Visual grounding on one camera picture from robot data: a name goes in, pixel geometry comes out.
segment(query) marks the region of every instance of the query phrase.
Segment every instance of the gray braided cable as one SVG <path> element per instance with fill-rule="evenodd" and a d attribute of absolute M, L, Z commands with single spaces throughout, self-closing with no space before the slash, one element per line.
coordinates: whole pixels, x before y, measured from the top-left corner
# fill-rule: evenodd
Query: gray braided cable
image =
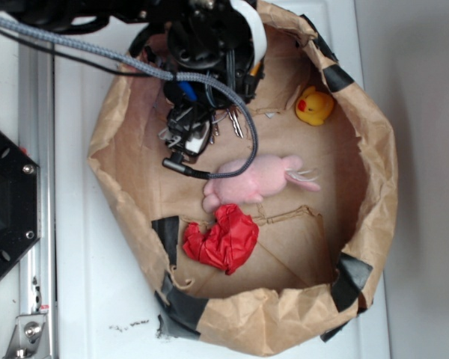
<path fill-rule="evenodd" d="M 246 123 L 249 126 L 249 132 L 251 134 L 253 146 L 251 149 L 251 154 L 248 157 L 248 160 L 239 170 L 229 172 L 226 174 L 209 174 L 208 178 L 212 179 L 212 178 L 227 178 L 238 176 L 239 174 L 242 174 L 244 171 L 246 171 L 249 165 L 253 162 L 254 157 L 256 157 L 258 148 L 257 130 L 254 125 L 252 116 L 249 113 L 248 108 L 246 107 L 245 102 L 236 92 L 231 90 L 229 87 L 227 87 L 220 81 L 214 79 L 213 77 L 205 76 L 201 73 L 177 73 L 176 75 L 174 75 L 173 73 L 150 66 L 149 64 L 145 64 L 139 60 L 136 60 L 135 58 L 123 55 L 119 52 L 101 46 L 97 46 L 92 43 L 87 43 L 83 40 L 77 40 L 71 37 L 65 37 L 39 28 L 33 28 L 31 26 L 21 24 L 19 22 L 14 22 L 9 19 L 5 19 L 3 17 L 0 17 L 0 28 L 6 28 L 9 31 L 33 37 L 37 40 L 54 43 L 55 45 L 66 46 L 71 49 L 89 52 L 91 54 L 102 56 L 104 58 L 110 58 L 113 61 L 119 61 L 123 64 L 134 67 L 137 70 L 142 71 L 143 73 L 146 73 L 150 76 L 156 77 L 164 81 L 173 81 L 174 79 L 176 79 L 177 81 L 200 82 L 209 85 L 212 88 L 215 88 L 219 92 L 223 93 L 232 103 L 234 103 L 244 115 Z"/>

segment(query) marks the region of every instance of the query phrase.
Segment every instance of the screw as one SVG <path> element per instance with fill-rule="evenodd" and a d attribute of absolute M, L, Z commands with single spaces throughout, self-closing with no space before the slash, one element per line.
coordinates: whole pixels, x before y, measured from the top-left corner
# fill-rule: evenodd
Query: screw
<path fill-rule="evenodd" d="M 32 338 L 34 335 L 39 334 L 42 328 L 36 322 L 30 322 L 25 326 L 25 335 L 27 338 Z"/>
<path fill-rule="evenodd" d="M 35 167 L 33 165 L 25 165 L 22 169 L 24 174 L 32 174 L 35 172 Z"/>
<path fill-rule="evenodd" d="M 204 6 L 208 10 L 212 10 L 215 7 L 215 0 L 207 0 L 204 2 Z"/>
<path fill-rule="evenodd" d="M 26 358 L 27 356 L 28 356 L 27 355 L 27 348 L 18 349 L 16 351 L 16 358 L 17 359 L 23 359 L 23 358 Z"/>

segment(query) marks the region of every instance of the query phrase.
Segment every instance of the rubber duck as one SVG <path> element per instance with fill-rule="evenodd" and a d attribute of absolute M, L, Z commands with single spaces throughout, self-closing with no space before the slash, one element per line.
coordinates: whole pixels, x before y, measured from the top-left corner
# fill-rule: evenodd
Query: rubber duck
<path fill-rule="evenodd" d="M 327 93 L 316 91 L 310 86 L 296 101 L 296 115 L 301 121 L 312 126 L 320 126 L 331 114 L 335 101 Z"/>

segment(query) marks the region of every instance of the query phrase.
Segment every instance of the paper bag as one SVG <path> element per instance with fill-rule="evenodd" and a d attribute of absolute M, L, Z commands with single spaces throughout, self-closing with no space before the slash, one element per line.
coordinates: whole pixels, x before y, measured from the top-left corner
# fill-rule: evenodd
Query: paper bag
<path fill-rule="evenodd" d="M 312 24 L 263 1 L 258 11 L 269 39 L 267 76 L 249 105 L 259 152 L 300 155 L 307 168 L 319 169 L 323 190 L 289 185 L 259 205 L 241 206 L 260 227 L 243 267 L 227 276 L 183 252 L 186 225 L 206 230 L 214 218 L 201 208 L 205 182 L 161 165 L 169 153 L 157 134 L 170 104 L 160 80 L 115 79 L 89 163 L 162 304 L 162 331 L 267 356 L 334 333 L 372 304 L 394 232 L 397 159 L 388 121 Z M 322 126 L 294 113 L 309 85 L 336 101 Z M 248 156 L 251 139 L 239 121 L 245 138 L 222 121 L 197 169 L 215 172 Z"/>

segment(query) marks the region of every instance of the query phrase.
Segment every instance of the red crumpled paper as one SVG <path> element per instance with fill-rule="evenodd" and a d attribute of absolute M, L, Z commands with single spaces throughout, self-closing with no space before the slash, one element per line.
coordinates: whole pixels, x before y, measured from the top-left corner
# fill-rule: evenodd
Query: red crumpled paper
<path fill-rule="evenodd" d="M 230 275 L 251 256 L 259 228 L 236 204 L 219 207 L 215 217 L 217 223 L 206 234 L 200 232 L 198 223 L 189 224 L 183 250 L 193 260 L 225 270 Z"/>

